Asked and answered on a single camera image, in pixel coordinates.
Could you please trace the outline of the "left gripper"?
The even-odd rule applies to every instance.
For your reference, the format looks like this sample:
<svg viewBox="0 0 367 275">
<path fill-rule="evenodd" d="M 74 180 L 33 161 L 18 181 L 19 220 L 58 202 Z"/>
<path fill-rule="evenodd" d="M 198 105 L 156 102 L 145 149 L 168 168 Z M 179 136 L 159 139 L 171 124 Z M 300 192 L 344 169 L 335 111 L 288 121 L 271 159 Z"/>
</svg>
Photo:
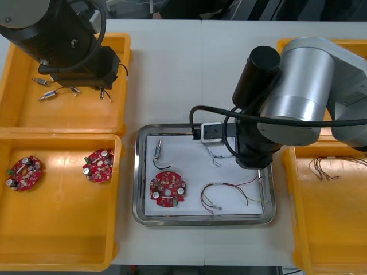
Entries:
<svg viewBox="0 0 367 275">
<path fill-rule="evenodd" d="M 66 73 L 52 73 L 51 78 L 62 87 L 91 87 L 111 89 L 118 78 L 120 58 L 110 47 L 101 47 L 78 69 Z"/>
</svg>

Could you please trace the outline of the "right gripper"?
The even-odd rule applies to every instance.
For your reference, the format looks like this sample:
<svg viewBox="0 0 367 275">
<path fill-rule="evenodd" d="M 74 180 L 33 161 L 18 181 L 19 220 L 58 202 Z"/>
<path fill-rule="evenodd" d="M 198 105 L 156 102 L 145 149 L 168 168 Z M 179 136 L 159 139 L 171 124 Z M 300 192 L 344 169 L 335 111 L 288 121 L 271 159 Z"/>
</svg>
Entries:
<svg viewBox="0 0 367 275">
<path fill-rule="evenodd" d="M 236 152 L 240 156 L 236 159 L 242 168 L 262 169 L 272 163 L 272 156 L 282 145 L 264 137 L 256 123 L 236 120 L 237 144 Z"/>
</svg>

